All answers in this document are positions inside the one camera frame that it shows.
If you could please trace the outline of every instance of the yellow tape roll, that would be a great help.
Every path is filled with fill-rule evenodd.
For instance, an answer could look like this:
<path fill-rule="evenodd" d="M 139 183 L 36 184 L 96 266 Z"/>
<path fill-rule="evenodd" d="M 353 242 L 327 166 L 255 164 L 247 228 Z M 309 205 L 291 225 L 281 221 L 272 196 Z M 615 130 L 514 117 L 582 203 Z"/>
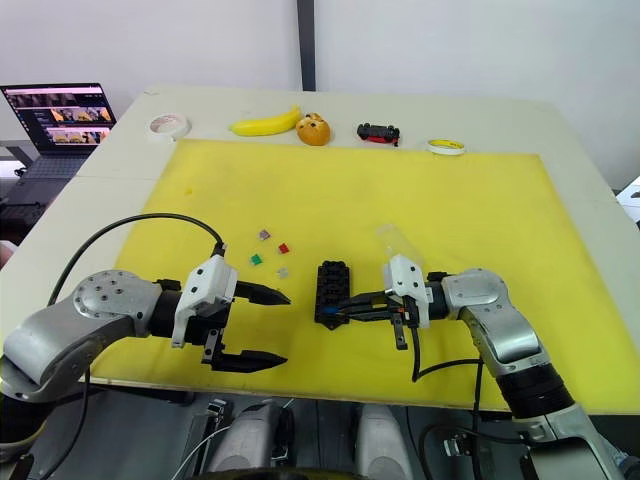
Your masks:
<path fill-rule="evenodd" d="M 464 144 L 444 138 L 436 138 L 427 142 L 427 150 L 439 155 L 462 155 L 465 152 Z"/>

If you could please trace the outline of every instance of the white tape roll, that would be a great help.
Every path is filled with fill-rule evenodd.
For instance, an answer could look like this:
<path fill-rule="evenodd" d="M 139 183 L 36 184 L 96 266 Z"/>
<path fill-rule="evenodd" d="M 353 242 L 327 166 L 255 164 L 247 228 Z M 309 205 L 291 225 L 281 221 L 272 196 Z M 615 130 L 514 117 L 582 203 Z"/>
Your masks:
<path fill-rule="evenodd" d="M 189 120 L 178 113 L 167 113 L 149 122 L 149 135 L 154 140 L 175 142 L 184 137 L 191 130 Z"/>
<path fill-rule="evenodd" d="M 438 138 L 427 142 L 427 150 L 439 155 L 462 155 L 465 152 L 464 144 Z"/>

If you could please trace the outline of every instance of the red toy car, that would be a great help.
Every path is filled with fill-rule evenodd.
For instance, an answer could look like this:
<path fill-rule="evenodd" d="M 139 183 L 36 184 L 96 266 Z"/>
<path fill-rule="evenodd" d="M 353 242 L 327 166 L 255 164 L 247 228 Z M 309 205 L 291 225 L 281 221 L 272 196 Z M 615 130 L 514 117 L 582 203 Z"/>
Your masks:
<path fill-rule="evenodd" d="M 397 147 L 398 140 L 400 140 L 400 129 L 395 128 L 393 125 L 382 127 L 380 125 L 361 123 L 358 125 L 358 136 L 370 142 L 393 143 Z"/>

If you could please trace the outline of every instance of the laptop screen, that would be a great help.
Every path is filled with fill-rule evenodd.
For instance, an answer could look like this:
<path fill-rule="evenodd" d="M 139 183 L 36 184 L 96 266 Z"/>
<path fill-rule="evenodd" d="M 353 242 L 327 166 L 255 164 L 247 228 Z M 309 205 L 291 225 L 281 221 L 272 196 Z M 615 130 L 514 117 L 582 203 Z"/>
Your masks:
<path fill-rule="evenodd" d="M 0 87 L 43 155 L 85 155 L 116 123 L 99 83 Z"/>

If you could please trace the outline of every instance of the laptop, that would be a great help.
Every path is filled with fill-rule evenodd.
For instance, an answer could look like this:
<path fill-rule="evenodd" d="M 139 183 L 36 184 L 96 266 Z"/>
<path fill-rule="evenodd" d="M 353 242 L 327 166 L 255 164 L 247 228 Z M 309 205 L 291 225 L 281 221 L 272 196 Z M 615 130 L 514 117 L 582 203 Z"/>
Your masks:
<path fill-rule="evenodd" d="M 0 87 L 40 156 L 5 199 L 47 205 L 109 135 L 116 120 L 99 83 Z"/>

